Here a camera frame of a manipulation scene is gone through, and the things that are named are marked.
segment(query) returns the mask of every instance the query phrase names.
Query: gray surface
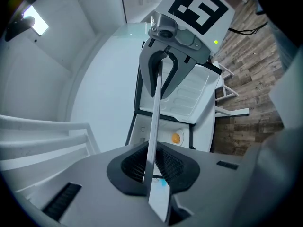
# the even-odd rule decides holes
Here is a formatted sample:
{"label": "gray surface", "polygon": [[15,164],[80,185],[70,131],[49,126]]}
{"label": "gray surface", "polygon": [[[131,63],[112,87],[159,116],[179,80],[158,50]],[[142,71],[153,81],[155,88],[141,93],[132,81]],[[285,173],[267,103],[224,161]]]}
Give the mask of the gray surface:
{"label": "gray surface", "polygon": [[269,92],[285,128],[303,125],[303,46],[300,47],[290,68]]}
{"label": "gray surface", "polygon": [[42,211],[36,208],[33,204],[27,201],[24,197],[20,196],[18,193],[14,196],[20,206],[27,212],[31,219],[38,224],[38,226],[52,226],[52,227],[65,227],[53,220],[52,218],[45,215]]}
{"label": "gray surface", "polygon": [[[176,147],[193,158],[200,175],[185,192],[175,194],[180,208],[191,217],[175,226],[247,226],[268,215],[291,190],[303,161],[303,128],[283,130],[244,157]],[[80,160],[47,182],[31,199],[39,209],[68,182],[83,187],[60,220],[67,226],[164,226],[146,197],[119,192],[108,180],[106,168],[114,157],[138,146],[125,146]],[[219,161],[239,164],[237,170]]]}
{"label": "gray surface", "polygon": [[71,227],[164,225],[149,206],[146,197],[124,195],[107,177],[108,163],[134,146],[121,147],[78,161],[43,185],[33,194],[30,201],[41,209],[68,182],[72,182],[82,185],[82,188],[59,221],[64,225]]}
{"label": "gray surface", "polygon": [[38,183],[86,157],[85,147],[32,165],[2,171],[1,174],[13,191]]}

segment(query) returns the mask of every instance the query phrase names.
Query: black cable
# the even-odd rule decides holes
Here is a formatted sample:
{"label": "black cable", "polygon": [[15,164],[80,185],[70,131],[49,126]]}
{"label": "black cable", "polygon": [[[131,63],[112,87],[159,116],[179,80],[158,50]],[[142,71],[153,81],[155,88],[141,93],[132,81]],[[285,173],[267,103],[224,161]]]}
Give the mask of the black cable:
{"label": "black cable", "polygon": [[233,28],[228,28],[229,31],[234,32],[236,34],[240,34],[240,35],[252,35],[255,34],[258,30],[260,30],[261,28],[263,28],[268,22],[265,22],[264,24],[260,25],[257,28],[254,29],[245,29],[245,30],[236,30]]}

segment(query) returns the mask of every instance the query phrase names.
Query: black slot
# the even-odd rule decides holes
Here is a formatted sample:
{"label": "black slot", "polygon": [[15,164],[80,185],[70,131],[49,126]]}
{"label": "black slot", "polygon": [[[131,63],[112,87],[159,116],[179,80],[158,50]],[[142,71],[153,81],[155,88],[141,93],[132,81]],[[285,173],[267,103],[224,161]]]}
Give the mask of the black slot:
{"label": "black slot", "polygon": [[152,47],[152,45],[153,45],[154,42],[155,42],[155,39],[151,39],[151,41],[150,41],[148,47]]}
{"label": "black slot", "polygon": [[63,213],[67,210],[70,203],[76,197],[82,186],[68,183],[65,187],[54,197],[54,199],[42,210],[44,214],[52,219],[59,221]]}
{"label": "black slot", "polygon": [[190,60],[190,56],[187,56],[187,57],[185,58],[184,63],[187,64],[187,63],[189,62],[189,60]]}
{"label": "black slot", "polygon": [[219,166],[223,166],[232,170],[237,170],[238,169],[238,164],[234,164],[234,163],[230,163],[230,162],[226,162],[226,161],[218,161],[217,165]]}

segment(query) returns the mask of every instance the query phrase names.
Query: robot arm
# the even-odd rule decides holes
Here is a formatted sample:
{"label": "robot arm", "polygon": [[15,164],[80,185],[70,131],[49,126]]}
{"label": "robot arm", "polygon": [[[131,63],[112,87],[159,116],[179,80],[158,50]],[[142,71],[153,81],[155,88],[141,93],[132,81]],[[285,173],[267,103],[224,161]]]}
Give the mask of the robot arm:
{"label": "robot arm", "polygon": [[173,61],[162,87],[163,99],[197,63],[206,63],[218,51],[234,10],[224,0],[163,0],[156,12],[159,20],[149,30],[139,64],[147,91],[154,97],[160,61],[167,56]]}

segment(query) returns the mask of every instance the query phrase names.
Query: white railing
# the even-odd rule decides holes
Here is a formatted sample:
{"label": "white railing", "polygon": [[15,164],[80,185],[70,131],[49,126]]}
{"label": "white railing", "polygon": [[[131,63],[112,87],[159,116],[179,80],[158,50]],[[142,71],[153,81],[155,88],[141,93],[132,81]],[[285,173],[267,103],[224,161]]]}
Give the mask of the white railing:
{"label": "white railing", "polygon": [[1,174],[11,190],[25,192],[26,195],[78,160],[100,153],[89,123],[40,121],[0,115],[0,130],[86,131],[76,136],[43,140],[0,139]]}

